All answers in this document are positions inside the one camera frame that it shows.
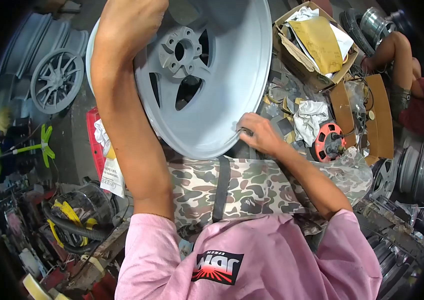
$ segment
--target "newspaper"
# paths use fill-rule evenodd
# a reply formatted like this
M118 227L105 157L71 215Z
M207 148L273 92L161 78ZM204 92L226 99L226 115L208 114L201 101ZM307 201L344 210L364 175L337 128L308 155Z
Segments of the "newspaper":
M104 190L109 190L113 194L124 198L125 182L122 171L120 171L117 159L106 159L105 166L102 172L102 180L100 187Z

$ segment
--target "camouflage apron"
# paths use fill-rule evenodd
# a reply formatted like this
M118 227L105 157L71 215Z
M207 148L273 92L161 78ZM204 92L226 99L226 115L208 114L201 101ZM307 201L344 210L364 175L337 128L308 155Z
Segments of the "camouflage apron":
M175 225L188 239L212 223L219 160L184 158L164 149L172 174ZM223 220L251 218L259 214L292 214L305 235L324 230L327 221L317 212L304 189L273 160L233 159ZM336 161L312 162L357 204L372 185L372 171L355 147Z

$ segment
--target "vacuum hose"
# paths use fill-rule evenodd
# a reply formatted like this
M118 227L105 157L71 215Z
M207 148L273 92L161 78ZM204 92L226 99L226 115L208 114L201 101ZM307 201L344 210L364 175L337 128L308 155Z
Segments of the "vacuum hose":
M75 247L69 244L64 244L64 250L68 251L70 253L75 253L75 254L85 254L87 252L89 252L90 255L93 255L93 253L91 253L92 251L94 251L94 249L97 247L97 245L99 245L101 242L99 241L93 241L91 243L88 243L85 246L81 246L81 247Z
M95 229L87 229L87 228L79 227L75 225L72 221L64 220L57 216L54 216L50 211L50 207L46 205L43 201L42 201L42 210L43 210L43 214L47 217L47 219L51 220L56 226L70 233L74 233L86 238L88 237L89 239L94 239L97 241L98 240L103 241L108 236L108 233L104 233Z

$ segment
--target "red crate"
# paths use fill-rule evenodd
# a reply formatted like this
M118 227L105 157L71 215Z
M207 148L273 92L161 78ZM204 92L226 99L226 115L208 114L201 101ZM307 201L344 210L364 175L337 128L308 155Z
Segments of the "red crate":
M95 140L95 121L100 119L99 110L95 106L87 112L87 132L89 133L90 149L92 150L93 161L99 181L102 180L103 167L105 166L105 157L103 157L103 147Z

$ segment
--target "hand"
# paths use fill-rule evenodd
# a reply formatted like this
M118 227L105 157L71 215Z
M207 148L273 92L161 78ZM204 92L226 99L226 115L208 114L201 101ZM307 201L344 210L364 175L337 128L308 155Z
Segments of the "hand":
M237 124L237 129L241 128L249 129L253 135L250 136L243 131L239 134L239 138L262 153L276 157L281 147L288 146L272 128L270 121L256 113L245 113Z
M117 66L132 60L159 29L168 0L108 0L94 41L94 56L113 58Z

